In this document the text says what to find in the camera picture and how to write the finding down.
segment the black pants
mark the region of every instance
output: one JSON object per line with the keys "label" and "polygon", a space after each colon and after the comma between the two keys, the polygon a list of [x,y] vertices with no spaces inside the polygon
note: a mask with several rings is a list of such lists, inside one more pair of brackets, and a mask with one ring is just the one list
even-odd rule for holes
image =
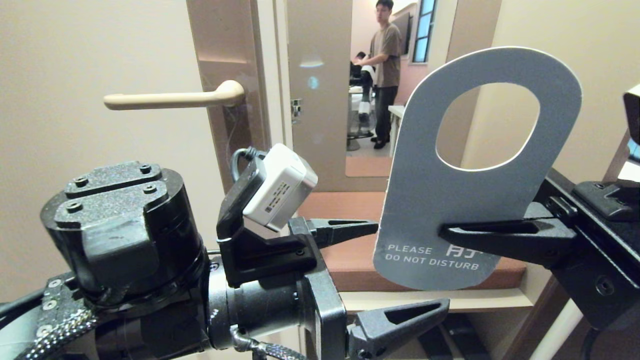
{"label": "black pants", "polygon": [[376,135],[379,142],[387,142],[391,132],[391,113],[389,106],[394,104],[397,86],[376,88]]}

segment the beige t-shirt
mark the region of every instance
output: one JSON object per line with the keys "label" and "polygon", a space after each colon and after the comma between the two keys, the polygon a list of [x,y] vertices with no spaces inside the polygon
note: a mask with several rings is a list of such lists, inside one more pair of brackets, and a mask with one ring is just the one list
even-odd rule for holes
{"label": "beige t-shirt", "polygon": [[376,65],[375,83],[380,88],[400,84],[401,42],[400,30],[391,23],[386,28],[378,30],[371,39],[370,58],[379,54],[389,55],[385,62]]}

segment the window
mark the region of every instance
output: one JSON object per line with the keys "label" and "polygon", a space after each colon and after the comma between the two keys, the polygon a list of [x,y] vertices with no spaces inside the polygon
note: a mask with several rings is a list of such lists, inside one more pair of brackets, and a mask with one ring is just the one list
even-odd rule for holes
{"label": "window", "polygon": [[418,32],[415,34],[413,62],[426,63],[429,54],[431,30],[433,29],[433,13],[436,0],[420,0]]}

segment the beige door handle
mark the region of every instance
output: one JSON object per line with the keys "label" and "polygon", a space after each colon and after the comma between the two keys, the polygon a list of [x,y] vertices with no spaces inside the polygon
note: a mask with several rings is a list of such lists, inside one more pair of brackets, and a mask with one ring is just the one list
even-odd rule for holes
{"label": "beige door handle", "polygon": [[104,105],[111,110],[203,108],[207,106],[236,106],[244,99],[244,88],[234,80],[226,80],[215,91],[174,94],[113,94],[104,97]]}

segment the door handle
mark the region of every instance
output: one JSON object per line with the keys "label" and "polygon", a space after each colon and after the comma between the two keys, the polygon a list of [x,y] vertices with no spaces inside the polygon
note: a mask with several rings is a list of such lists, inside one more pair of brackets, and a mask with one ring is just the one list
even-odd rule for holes
{"label": "door handle", "polygon": [[244,99],[244,88],[234,80],[226,80],[215,91],[173,94],[113,94],[104,97],[111,110],[204,108],[207,106],[237,106]]}

